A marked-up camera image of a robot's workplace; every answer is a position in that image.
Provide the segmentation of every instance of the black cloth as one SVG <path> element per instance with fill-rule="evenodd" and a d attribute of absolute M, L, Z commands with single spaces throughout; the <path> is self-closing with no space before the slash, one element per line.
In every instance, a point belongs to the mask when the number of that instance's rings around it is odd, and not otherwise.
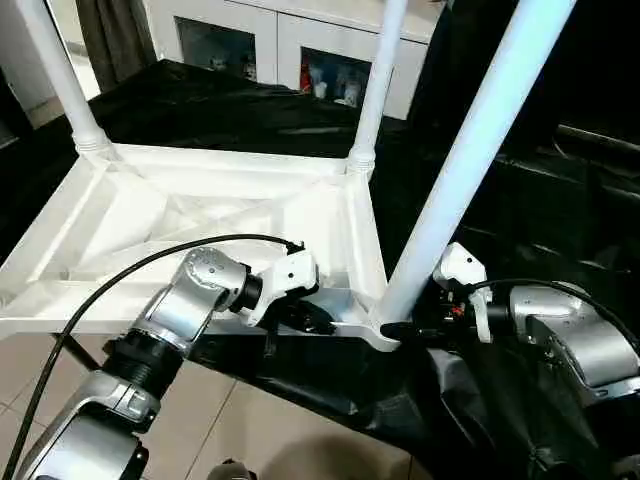
<path fill-rule="evenodd" d="M 334 157 L 347 155 L 358 120 L 344 106 L 168 61 L 91 107 L 115 142 Z M 377 152 L 371 192 L 391 273 L 446 147 L 418 141 L 407 124 L 385 119 Z M 64 117 L 0 152 L 0 258 L 75 158 Z M 638 333 L 639 211 L 638 180 L 611 169 L 606 158 L 531 150 L 496 159 L 455 238 L 482 259 L 490 278 L 577 283 Z M 435 294 L 433 285 L 427 288 L 416 322 L 428 325 L 437 314 Z M 354 340 L 278 338 L 275 355 L 264 355 L 264 342 L 205 337 L 193 359 L 402 447 L 436 478 L 542 478 L 540 471 L 567 462 L 588 478 L 603 478 L 598 450 L 585 443 L 579 422 L 559 422 L 561 414 L 528 394 L 537 386 L 534 367 L 521 352 L 513 361 L 513 348 L 458 346 L 464 358 L 475 359 L 462 368 L 455 358 L 438 363 L 411 344 L 382 354 Z"/>

